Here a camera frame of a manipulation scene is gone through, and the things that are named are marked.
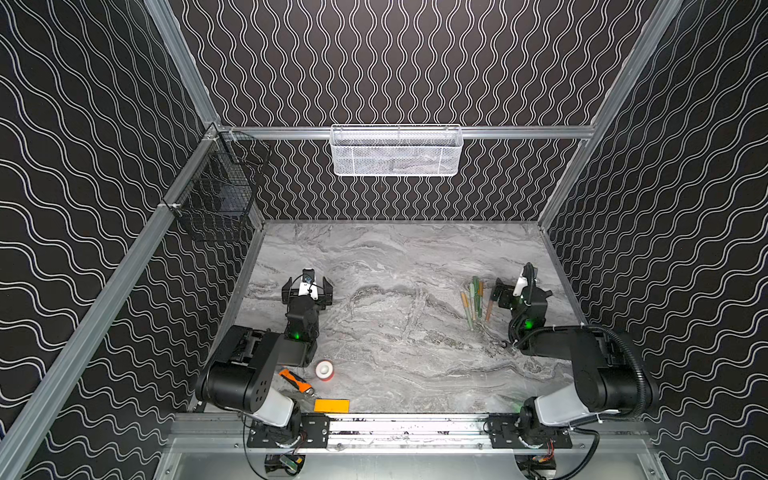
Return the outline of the dark green pen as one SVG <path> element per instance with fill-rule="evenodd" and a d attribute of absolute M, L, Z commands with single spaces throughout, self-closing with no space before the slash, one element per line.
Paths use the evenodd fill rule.
<path fill-rule="evenodd" d="M 472 277 L 471 281 L 471 287 L 470 287 L 470 294 L 471 294 L 471 311 L 472 311 L 472 319 L 473 323 L 477 324 L 479 322 L 478 320 L 478 307 L 482 306 L 482 301 L 479 300 L 478 294 L 479 294 L 479 279 L 477 276 Z"/>

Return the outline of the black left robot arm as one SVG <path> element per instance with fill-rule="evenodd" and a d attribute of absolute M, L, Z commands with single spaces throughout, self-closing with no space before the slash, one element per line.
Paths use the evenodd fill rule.
<path fill-rule="evenodd" d="M 333 285 L 305 269 L 281 288 L 286 307 L 283 331 L 230 327 L 203 368 L 196 398 L 236 411 L 267 427 L 298 434 L 300 407 L 272 387 L 279 367 L 306 367 L 314 358 L 320 313 L 333 303 Z"/>

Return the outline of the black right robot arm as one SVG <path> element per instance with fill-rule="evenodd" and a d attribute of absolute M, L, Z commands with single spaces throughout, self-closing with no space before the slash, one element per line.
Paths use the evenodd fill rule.
<path fill-rule="evenodd" d="M 625 332 L 599 324 L 547 326 L 549 290 L 525 280 L 498 280 L 490 299 L 511 312 L 508 346 L 532 357 L 567 360 L 573 380 L 523 403 L 515 431 L 529 447 L 555 443 L 559 435 L 600 418 L 634 419 L 658 405 L 659 388 Z"/>

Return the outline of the light green pen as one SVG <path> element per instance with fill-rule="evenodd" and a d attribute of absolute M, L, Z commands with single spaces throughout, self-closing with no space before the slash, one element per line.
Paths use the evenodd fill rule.
<path fill-rule="evenodd" d="M 471 304 L 470 304 L 470 301 L 469 301 L 469 296 L 467 295 L 467 292 L 464 291 L 464 290 L 462 290 L 460 292 L 460 296 L 461 296 L 462 305 L 463 305 L 463 308 L 464 308 L 466 320 L 467 320 L 467 323 L 468 323 L 468 327 L 469 327 L 469 329 L 471 331 L 473 331 L 474 330 L 473 312 L 472 312 Z"/>

